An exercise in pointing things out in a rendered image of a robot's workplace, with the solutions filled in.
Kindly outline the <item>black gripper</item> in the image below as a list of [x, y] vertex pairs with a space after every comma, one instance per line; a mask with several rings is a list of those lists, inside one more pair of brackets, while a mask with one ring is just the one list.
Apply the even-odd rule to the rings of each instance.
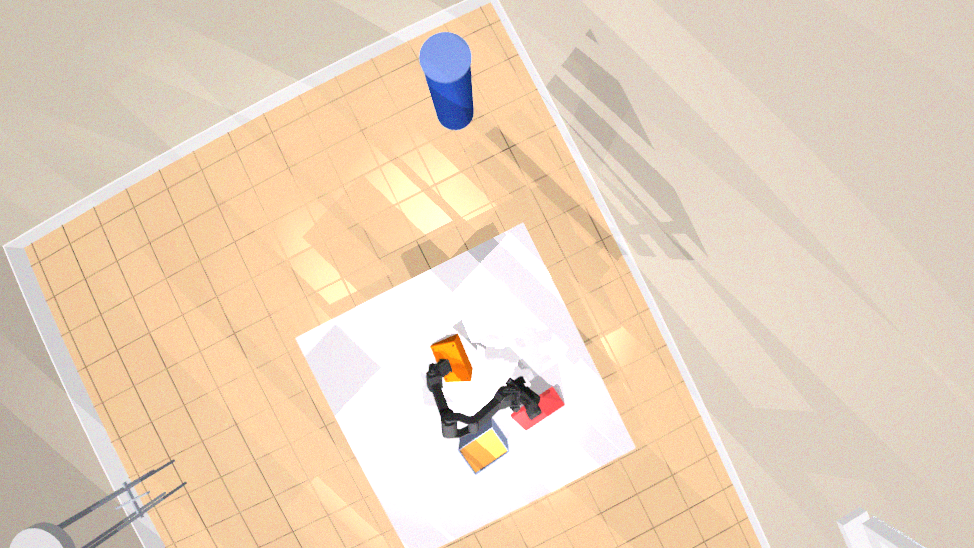
[[[527, 382], [526, 382], [526, 380], [525, 380], [525, 378], [524, 378], [523, 376], [519, 376], [519, 377], [517, 377], [516, 379], [517, 379], [517, 380], [520, 380], [520, 381], [521, 381], [521, 382], [522, 382], [523, 384], [524, 384], [524, 383], [527, 383]], [[525, 384], [524, 384], [524, 385], [525, 385]], [[526, 387], [526, 385], [525, 385], [525, 387]], [[531, 420], [532, 420], [532, 419], [534, 419], [535, 417], [537, 417], [538, 415], [540, 415], [540, 414], [542, 413], [542, 411], [540, 410], [540, 408], [539, 408], [539, 406], [537, 406], [537, 408], [536, 408], [536, 409], [531, 409], [531, 408], [530, 408], [530, 409], [528, 409], [528, 408], [527, 408], [527, 407], [526, 407], [525, 405], [524, 405], [524, 407], [525, 407], [525, 409], [526, 409], [526, 414], [528, 415], [528, 417], [529, 417], [529, 418], [530, 418]]]

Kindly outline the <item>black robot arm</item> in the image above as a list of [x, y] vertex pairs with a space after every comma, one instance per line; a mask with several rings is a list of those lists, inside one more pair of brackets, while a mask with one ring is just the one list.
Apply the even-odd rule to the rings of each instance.
[[[432, 393], [435, 404], [441, 416], [442, 436], [444, 439], [460, 439], [468, 434], [476, 434], [478, 430], [500, 410], [508, 407], [518, 413], [521, 404], [528, 409], [536, 409], [541, 396], [535, 393], [517, 379], [509, 377], [506, 385], [501, 386], [495, 393], [493, 399], [480, 409], [474, 416], [466, 416], [461, 413], [454, 413], [448, 408], [443, 391], [443, 380], [449, 372], [452, 372], [449, 360], [440, 359], [438, 363], [429, 363], [428, 371], [425, 372], [426, 387]], [[457, 422], [467, 424], [457, 429]]]

